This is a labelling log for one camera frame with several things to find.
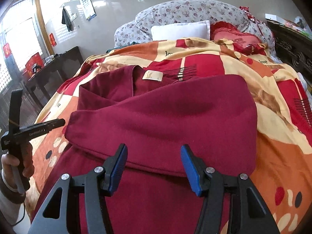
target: wall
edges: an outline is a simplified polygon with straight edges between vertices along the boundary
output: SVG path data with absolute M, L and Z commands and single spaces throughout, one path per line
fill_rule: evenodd
M 97 16 L 86 21 L 79 0 L 40 0 L 43 19 L 48 34 L 53 32 L 57 45 L 55 53 L 63 53 L 79 46 L 83 58 L 93 54 L 103 54 L 114 47 L 114 32 L 122 24 L 135 19 L 135 15 L 145 8 L 170 0 L 92 0 Z M 251 13 L 264 20 L 264 14 L 275 14 L 294 20 L 301 15 L 291 0 L 219 0 L 234 6 L 248 6 Z M 68 32 L 61 24 L 62 8 L 70 15 L 77 13 L 73 21 L 74 31 Z

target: black cable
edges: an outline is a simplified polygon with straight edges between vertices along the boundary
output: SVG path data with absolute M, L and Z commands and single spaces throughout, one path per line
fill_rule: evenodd
M 21 221 L 23 221 L 23 219 L 25 217 L 25 202 L 23 202 L 23 204 L 24 204 L 24 214 L 23 214 L 23 217 L 16 224 L 11 225 L 11 227 L 14 227 L 15 225 L 18 225 Z

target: silver bolt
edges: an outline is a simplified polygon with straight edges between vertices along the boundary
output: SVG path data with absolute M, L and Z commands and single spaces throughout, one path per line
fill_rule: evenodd
M 208 173 L 214 173 L 215 172 L 215 169 L 213 167 L 207 167 L 206 168 L 206 172 Z
M 95 171 L 96 173 L 100 173 L 100 172 L 103 171 L 103 167 L 102 167 L 102 166 L 98 166 L 98 167 L 96 167 L 96 168 L 94 169 L 94 171 Z
M 62 175 L 61 179 L 62 180 L 67 180 L 69 178 L 69 174 L 65 173 Z
M 240 176 L 240 177 L 241 177 L 241 179 L 243 179 L 243 180 L 248 179 L 248 175 L 247 175 L 247 174 L 245 174 L 245 173 L 241 173 L 239 176 Z

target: hand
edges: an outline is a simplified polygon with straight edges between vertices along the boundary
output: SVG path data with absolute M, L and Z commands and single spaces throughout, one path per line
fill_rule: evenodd
M 35 167 L 32 161 L 32 145 L 30 143 L 25 143 L 21 145 L 21 153 L 23 156 L 23 164 L 25 167 L 23 170 L 23 176 L 26 178 L 30 178 L 35 172 Z M 4 178 L 7 181 L 8 185 L 12 188 L 17 188 L 10 165 L 18 166 L 19 160 L 15 156 L 7 153 L 2 155 L 1 163 L 4 172 Z

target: white pillow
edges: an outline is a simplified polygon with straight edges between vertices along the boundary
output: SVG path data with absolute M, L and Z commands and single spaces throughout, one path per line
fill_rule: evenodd
M 195 23 L 177 23 L 151 28 L 153 40 L 178 40 L 180 38 L 198 37 L 210 40 L 209 20 Z

